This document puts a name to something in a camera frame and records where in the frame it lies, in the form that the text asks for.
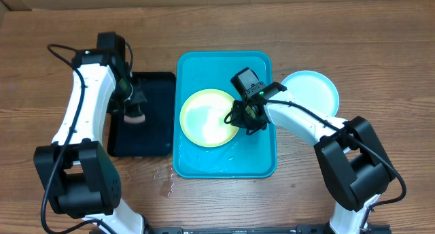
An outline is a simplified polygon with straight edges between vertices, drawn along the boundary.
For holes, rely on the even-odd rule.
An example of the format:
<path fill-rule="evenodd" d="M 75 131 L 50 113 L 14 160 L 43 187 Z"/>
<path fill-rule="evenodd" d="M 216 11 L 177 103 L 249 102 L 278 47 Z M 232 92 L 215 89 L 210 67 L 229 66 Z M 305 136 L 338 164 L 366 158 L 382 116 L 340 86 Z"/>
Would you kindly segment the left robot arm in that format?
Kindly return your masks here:
<path fill-rule="evenodd" d="M 122 199 L 121 180 L 104 151 L 103 128 L 107 114 L 122 114 L 131 123 L 145 120 L 140 105 L 146 102 L 132 73 L 133 53 L 126 40 L 114 32 L 99 33 L 94 49 L 74 50 L 68 61 L 48 51 L 72 70 L 73 88 L 61 126 L 48 146 L 35 149 L 33 162 L 44 194 L 40 221 L 51 233 L 46 209 L 81 222 L 70 233 L 94 224 L 100 233 L 151 233 L 145 217 Z"/>

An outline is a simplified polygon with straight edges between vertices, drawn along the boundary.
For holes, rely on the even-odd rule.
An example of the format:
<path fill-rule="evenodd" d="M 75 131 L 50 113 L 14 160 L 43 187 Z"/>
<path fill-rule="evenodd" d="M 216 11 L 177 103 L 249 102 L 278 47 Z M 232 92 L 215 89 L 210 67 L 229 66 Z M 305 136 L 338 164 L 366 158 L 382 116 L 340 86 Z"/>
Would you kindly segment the black plastic tray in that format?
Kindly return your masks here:
<path fill-rule="evenodd" d="M 171 72 L 134 72 L 147 101 L 145 121 L 131 124 L 111 116 L 107 153 L 114 157 L 164 157 L 173 152 L 176 76 Z"/>

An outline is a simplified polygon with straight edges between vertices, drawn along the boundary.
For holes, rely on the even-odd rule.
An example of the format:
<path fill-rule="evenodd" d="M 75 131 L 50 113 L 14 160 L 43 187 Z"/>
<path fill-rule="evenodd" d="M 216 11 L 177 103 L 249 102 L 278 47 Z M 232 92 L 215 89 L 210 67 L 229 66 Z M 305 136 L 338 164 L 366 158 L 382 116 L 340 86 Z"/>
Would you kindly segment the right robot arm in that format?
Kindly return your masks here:
<path fill-rule="evenodd" d="M 367 222 L 397 171 L 366 119 L 336 117 L 335 85 L 314 71 L 297 71 L 281 83 L 265 84 L 250 68 L 232 85 L 241 96 L 224 121 L 252 135 L 268 124 L 283 127 L 313 147 L 335 203 L 325 226 L 298 226 L 297 233 L 390 233 L 389 226 Z"/>

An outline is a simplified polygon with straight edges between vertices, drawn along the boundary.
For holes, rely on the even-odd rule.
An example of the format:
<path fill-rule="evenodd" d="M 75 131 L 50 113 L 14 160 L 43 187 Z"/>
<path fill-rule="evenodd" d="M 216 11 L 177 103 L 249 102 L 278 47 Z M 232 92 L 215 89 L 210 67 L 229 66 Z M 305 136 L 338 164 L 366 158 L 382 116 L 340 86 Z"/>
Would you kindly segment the teal plastic tray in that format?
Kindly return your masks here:
<path fill-rule="evenodd" d="M 222 146 L 206 148 L 190 141 L 181 129 L 185 101 L 204 89 L 241 97 L 230 80 L 249 67 L 265 84 L 273 81 L 271 60 L 261 51 L 187 52 L 177 63 L 173 167 L 184 178 L 265 178 L 277 168 L 276 127 L 247 135 L 245 129 Z"/>

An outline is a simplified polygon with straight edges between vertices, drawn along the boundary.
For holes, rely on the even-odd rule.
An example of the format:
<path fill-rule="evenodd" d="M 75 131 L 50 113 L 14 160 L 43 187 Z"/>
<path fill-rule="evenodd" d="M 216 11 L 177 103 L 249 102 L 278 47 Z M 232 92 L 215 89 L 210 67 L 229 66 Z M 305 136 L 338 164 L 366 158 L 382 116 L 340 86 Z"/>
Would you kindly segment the yellow-green plate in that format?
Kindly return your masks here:
<path fill-rule="evenodd" d="M 200 90 L 188 97 L 179 115 L 184 135 L 206 148 L 228 143 L 239 131 L 238 127 L 224 122 L 233 102 L 232 96 L 218 89 Z"/>

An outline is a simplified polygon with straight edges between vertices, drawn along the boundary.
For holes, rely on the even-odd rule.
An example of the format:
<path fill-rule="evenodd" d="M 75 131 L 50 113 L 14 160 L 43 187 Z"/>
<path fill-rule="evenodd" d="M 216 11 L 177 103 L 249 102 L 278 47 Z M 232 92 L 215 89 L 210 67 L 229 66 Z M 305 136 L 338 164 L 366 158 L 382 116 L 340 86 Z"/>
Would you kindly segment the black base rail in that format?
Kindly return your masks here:
<path fill-rule="evenodd" d="M 296 227 L 269 227 L 258 229 L 183 229 L 145 228 L 145 234 L 333 234 L 327 224 L 300 224 Z"/>

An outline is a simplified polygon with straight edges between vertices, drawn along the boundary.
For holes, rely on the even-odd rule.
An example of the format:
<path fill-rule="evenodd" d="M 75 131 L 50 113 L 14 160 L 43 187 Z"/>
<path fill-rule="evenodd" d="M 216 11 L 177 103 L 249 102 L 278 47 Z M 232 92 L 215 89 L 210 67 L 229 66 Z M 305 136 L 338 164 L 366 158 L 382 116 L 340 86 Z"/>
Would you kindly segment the light blue plate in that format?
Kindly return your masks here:
<path fill-rule="evenodd" d="M 307 106 L 329 116 L 336 116 L 340 97 L 333 82 L 316 71 L 297 71 L 282 82 L 284 86 Z"/>

